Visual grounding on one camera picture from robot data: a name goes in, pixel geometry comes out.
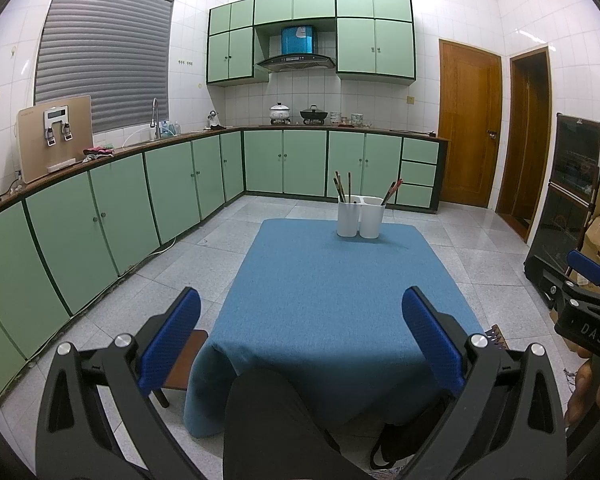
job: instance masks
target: cloth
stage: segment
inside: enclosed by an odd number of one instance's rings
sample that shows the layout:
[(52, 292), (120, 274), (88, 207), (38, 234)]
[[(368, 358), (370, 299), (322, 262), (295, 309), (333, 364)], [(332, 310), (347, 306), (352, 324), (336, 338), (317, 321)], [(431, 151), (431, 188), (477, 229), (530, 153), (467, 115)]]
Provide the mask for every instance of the cloth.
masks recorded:
[(289, 380), (321, 425), (362, 412), (407, 423), (439, 393), (402, 319), (411, 285), (468, 334), (482, 332), (413, 226), (382, 224), (367, 240), (339, 237), (334, 221), (264, 221), (191, 368), (186, 428), (222, 431), (231, 384), (251, 368)]
[(226, 404), (224, 480), (371, 480), (330, 447), (291, 384), (271, 370), (249, 370)]

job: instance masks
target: stool leg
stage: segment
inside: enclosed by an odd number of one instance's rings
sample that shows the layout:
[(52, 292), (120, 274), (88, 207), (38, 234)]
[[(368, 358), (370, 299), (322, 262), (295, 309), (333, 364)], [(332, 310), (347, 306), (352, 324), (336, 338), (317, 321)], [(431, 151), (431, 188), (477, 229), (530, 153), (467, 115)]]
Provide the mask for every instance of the stool leg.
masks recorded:
[(164, 393), (162, 392), (162, 390), (154, 390), (154, 395), (155, 398), (158, 399), (158, 402), (160, 402), (160, 405), (163, 408), (168, 408), (169, 407), (169, 401), (167, 400), (167, 397), (164, 396)]

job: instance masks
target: hand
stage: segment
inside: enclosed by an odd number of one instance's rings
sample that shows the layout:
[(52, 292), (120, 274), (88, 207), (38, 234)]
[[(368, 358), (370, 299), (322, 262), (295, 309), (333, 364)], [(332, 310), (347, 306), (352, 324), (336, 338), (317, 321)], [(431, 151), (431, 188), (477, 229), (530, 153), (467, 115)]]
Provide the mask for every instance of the hand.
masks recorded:
[[(578, 348), (578, 355), (583, 359), (589, 359), (584, 363), (576, 373), (576, 389), (571, 394), (571, 399), (567, 404), (567, 412), (564, 414), (564, 422), (567, 426), (579, 421), (584, 415), (584, 397), (593, 380), (591, 371), (591, 352), (584, 348)], [(600, 407), (600, 386), (596, 393), (596, 404)]]

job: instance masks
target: white utensil holder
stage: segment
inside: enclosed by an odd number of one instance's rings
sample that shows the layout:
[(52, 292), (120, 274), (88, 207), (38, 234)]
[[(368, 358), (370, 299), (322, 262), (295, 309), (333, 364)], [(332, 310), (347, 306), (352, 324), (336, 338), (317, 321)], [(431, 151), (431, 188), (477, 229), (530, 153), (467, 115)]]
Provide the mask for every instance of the white utensil holder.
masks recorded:
[(384, 216), (382, 199), (376, 196), (362, 196), (360, 209), (360, 236), (363, 238), (378, 238), (380, 224)]
[(360, 220), (360, 197), (351, 195), (351, 203), (338, 199), (338, 236), (352, 237), (358, 234), (358, 221)]

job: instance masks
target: brown countertop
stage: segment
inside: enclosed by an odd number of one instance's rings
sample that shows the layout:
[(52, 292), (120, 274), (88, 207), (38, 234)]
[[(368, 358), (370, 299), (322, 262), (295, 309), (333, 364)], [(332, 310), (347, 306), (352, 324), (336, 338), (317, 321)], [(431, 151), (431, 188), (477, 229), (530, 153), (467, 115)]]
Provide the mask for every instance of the brown countertop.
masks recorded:
[(87, 170), (92, 170), (93, 168), (97, 168), (99, 166), (103, 166), (104, 164), (109, 164), (112, 160), (119, 160), (120, 158), (125, 158), (127, 156), (135, 155), (137, 153), (147, 152), (149, 150), (154, 150), (156, 148), (160, 148), (162, 146), (168, 146), (169, 144), (179, 144), (180, 142), (187, 142), (189, 140), (195, 140), (203, 137), (211, 137), (218, 133), (229, 133), (229, 132), (239, 132), (241, 130), (330, 130), (330, 131), (339, 131), (339, 132), (368, 132), (368, 133), (378, 133), (385, 135), (392, 135), (397, 137), (411, 137), (412, 139), (421, 139), (421, 140), (430, 140), (432, 142), (448, 142), (448, 139), (443, 139), (441, 137), (429, 137), (427, 134), (418, 134), (418, 133), (410, 133), (410, 132), (394, 132), (392, 130), (381, 130), (378, 128), (355, 128), (353, 126), (347, 127), (339, 127), (339, 126), (321, 126), (320, 124), (263, 124), (263, 125), (251, 125), (251, 126), (231, 126), (227, 127), (224, 130), (201, 130), (198, 132), (189, 132), (186, 134), (181, 134), (175, 137), (167, 137), (161, 140), (155, 140), (150, 142), (145, 142), (144, 144), (131, 145), (125, 148), (117, 148), (114, 150), (113, 156), (107, 156), (103, 158), (99, 158), (97, 160), (91, 160), (85, 163), (78, 163), (62, 170), (56, 171), (55, 173), (51, 173), (47, 176), (39, 178), (29, 184), (23, 184), (22, 188), (13, 194), (5, 195), (0, 200), (0, 211), (4, 210), (14, 202), (17, 202), (21, 198), (25, 198), (30, 194), (36, 192), (37, 190), (44, 189), (45, 187), (51, 186), (56, 182), (64, 180), (70, 176), (74, 176), (75, 174), (82, 173)]

